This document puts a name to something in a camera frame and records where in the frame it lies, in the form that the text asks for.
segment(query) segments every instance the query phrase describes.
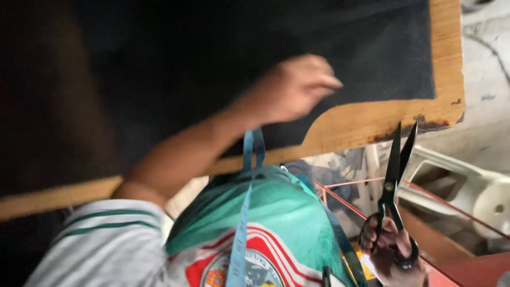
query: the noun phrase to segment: scissors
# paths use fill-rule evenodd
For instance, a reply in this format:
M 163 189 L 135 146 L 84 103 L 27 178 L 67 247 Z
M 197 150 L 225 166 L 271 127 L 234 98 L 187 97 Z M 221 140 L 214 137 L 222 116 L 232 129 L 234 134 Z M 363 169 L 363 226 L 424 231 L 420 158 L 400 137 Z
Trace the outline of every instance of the scissors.
M 402 223 L 402 218 L 400 218 L 400 214 L 398 213 L 397 206 L 395 205 L 395 195 L 398 190 L 398 185 L 402 179 L 402 175 L 404 174 L 405 167 L 407 166 L 407 162 L 409 162 L 409 158 L 413 153 L 414 144 L 416 142 L 416 133 L 418 131 L 418 122 L 416 122 L 411 129 L 411 133 L 409 137 L 405 141 L 404 147 L 402 151 L 400 151 L 400 138 L 402 131 L 402 122 L 398 123 L 397 130 L 393 136 L 393 144 L 391 145 L 390 150 L 390 158 L 388 160 L 388 168 L 386 170 L 386 178 L 384 179 L 383 190 L 381 198 L 377 202 L 378 211 L 367 218 L 363 227 L 361 229 L 361 234 L 364 231 L 367 223 L 375 217 L 377 219 L 377 227 L 375 228 L 376 238 L 373 243 L 373 247 L 370 252 L 374 251 L 374 248 L 379 240 L 379 236 L 381 230 L 383 228 L 383 219 L 389 214 L 391 218 L 395 222 L 395 226 L 397 227 L 398 232 L 404 229 L 404 224 Z M 411 255 L 409 258 L 402 259 L 402 256 L 398 256 L 398 248 L 396 245 L 391 245 L 390 248 L 395 251 L 395 261 L 398 265 L 400 265 L 403 269 L 410 269 L 413 267 L 413 264 L 416 262 L 418 258 L 418 244 L 416 241 L 409 236 L 409 241 L 411 242 Z

